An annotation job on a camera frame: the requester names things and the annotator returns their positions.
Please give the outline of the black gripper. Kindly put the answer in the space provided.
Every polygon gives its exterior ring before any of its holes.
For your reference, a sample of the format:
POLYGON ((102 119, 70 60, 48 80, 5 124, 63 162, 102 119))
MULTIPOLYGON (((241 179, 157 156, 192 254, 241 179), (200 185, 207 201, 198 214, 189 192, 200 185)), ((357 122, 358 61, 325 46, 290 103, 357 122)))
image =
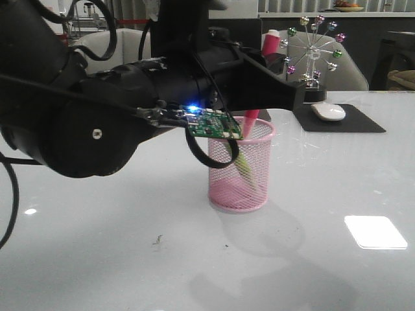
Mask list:
POLYGON ((239 45, 223 27, 208 28, 210 50, 200 54, 202 64, 223 96, 220 106, 230 111, 285 109, 303 103, 305 84, 287 82, 279 75, 285 55, 239 45))

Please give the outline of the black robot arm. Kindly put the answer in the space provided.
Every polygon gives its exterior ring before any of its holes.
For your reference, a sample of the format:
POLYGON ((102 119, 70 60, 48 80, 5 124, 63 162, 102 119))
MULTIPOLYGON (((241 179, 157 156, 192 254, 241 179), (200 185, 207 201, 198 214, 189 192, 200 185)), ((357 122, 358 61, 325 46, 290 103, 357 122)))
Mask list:
POLYGON ((108 60, 117 44, 109 10, 97 6, 110 28, 102 56, 64 45, 49 27, 63 17, 39 1, 1 2, 1 133, 61 175, 117 172, 139 143, 187 128, 191 104, 229 113, 303 102, 302 83, 282 81, 227 35, 211 35, 209 10, 223 9, 219 1, 161 1, 151 59, 89 74, 87 60, 108 60))

